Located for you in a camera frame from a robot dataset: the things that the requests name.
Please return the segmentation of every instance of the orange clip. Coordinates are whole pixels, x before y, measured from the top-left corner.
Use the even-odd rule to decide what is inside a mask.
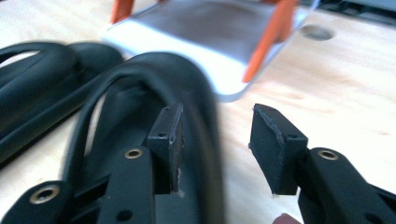
[[[258,72],[262,61],[275,42],[285,41],[291,32],[293,10],[297,0],[262,0],[265,3],[276,4],[276,10],[262,34],[260,42],[253,52],[247,65],[242,81],[248,83]]]

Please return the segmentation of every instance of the orange leg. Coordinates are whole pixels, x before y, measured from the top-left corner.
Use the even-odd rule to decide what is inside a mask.
[[[129,17],[134,7],[134,0],[115,0],[111,12],[111,23],[122,21]]]
[[[297,0],[262,0],[276,2],[276,10],[262,34],[262,38],[253,52],[242,81],[248,83],[262,65],[272,45],[277,41],[285,41],[290,35],[293,10]]]

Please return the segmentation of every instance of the wooden surface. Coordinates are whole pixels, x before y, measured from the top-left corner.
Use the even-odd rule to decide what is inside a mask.
[[[111,4],[1,1],[0,48],[27,40],[98,41]],[[338,150],[368,182],[396,193],[396,30],[321,11],[305,24],[329,28],[334,38],[295,33],[240,100],[219,104],[228,223],[272,223],[284,212],[301,220],[297,197],[271,195],[248,149],[255,103],[281,111],[309,147]],[[59,178],[77,116],[0,171],[0,217],[30,187]]]

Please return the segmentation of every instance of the wooden table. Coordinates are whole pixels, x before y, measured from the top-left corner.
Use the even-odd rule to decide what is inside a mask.
[[[149,1],[137,1],[142,8]],[[100,40],[111,0],[0,2],[0,48],[27,40]],[[272,223],[281,213],[301,220],[297,197],[273,196],[248,149],[252,107],[277,108],[309,138],[309,147],[346,155],[364,178],[396,193],[396,30],[323,11],[305,24],[334,38],[297,32],[247,93],[219,103],[228,223]],[[59,178],[78,115],[0,171],[0,217],[30,187]]]

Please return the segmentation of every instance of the rubber jaw pad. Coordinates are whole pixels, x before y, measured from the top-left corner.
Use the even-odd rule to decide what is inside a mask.
[[[254,105],[249,147],[274,194],[296,194],[296,163],[306,154],[307,144],[305,135],[279,111]]]

